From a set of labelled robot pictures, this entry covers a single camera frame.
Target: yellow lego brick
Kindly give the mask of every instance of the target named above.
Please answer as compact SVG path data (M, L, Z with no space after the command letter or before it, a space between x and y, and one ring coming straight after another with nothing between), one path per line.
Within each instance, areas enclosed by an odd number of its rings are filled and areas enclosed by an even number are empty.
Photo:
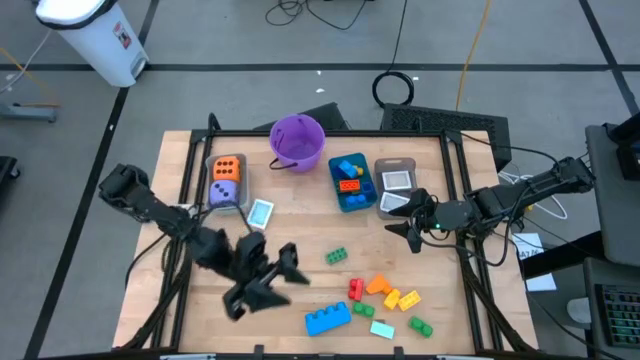
M400 307L400 310L407 311L407 309L419 303L420 300L422 300L420 299L420 295L418 295L418 293L415 290L413 290L412 292L408 293L406 296L404 296L402 299L398 301L398 306Z
M391 290L387 298L384 299L384 306L389 310L393 310L396 307L396 304L400 301L400 291L397 289Z

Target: sticker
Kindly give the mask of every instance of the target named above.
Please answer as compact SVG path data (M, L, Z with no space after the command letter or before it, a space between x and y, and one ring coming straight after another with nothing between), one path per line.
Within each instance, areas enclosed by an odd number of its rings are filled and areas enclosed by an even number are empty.
M116 27L113 28L113 33L122 43L122 47L127 49L129 45L131 45L131 37L129 36L129 34L127 34L127 30L124 29L124 26L122 26L122 23L120 21L118 21L116 23Z
M408 171L392 171L382 173L385 190L411 189L411 178Z
M409 199L404 196L399 196L385 191L384 194L382 194L382 199L380 200L380 210L389 212L408 202Z
M271 211L273 210L273 203L268 201L256 199L249 212L249 218L247 222L251 226L255 226L258 229L264 230L269 222Z

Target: red lego brick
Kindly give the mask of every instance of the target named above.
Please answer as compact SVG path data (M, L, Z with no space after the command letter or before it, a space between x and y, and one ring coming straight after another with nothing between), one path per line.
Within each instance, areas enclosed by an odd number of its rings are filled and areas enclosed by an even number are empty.
M351 279L349 282L349 299L362 300L362 289L364 288L364 280L361 278Z
M338 183L340 192L354 192L360 191L360 180L340 180Z

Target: blue container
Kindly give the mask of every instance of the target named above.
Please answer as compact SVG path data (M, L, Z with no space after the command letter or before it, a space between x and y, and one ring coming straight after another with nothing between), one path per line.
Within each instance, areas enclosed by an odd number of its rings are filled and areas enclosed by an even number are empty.
M344 167L343 161L347 161L351 165L361 167L364 170L364 173L362 176L356 177L356 179L360 180L360 192L340 193L336 188L336 195L338 196L340 210L342 210L342 212L351 212L366 209L375 204L378 201L378 195L376 194L375 187L373 186L371 173L369 173L367 159L362 153L355 153L329 159L329 172L331 173L333 183L337 184L340 180L351 180L351 178L345 174L345 171L340 167L341 164Z

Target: purple die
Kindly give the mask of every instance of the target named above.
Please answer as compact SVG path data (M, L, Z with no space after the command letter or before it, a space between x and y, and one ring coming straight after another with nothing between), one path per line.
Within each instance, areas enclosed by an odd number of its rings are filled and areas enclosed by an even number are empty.
M237 202L237 188L235 181L218 180L209 189L209 203L212 207L229 206L224 203Z

